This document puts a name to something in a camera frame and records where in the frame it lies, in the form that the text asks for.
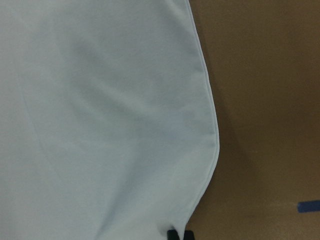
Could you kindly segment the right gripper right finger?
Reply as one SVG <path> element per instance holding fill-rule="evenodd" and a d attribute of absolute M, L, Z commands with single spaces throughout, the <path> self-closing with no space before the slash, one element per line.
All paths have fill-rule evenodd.
<path fill-rule="evenodd" d="M 194 232 L 192 230 L 185 230 L 183 240 L 194 240 Z"/>

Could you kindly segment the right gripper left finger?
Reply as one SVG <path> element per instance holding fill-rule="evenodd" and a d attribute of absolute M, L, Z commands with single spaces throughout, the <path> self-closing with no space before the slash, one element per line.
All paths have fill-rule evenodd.
<path fill-rule="evenodd" d="M 167 240 L 178 240 L 178 232 L 175 229 L 168 230 Z"/>

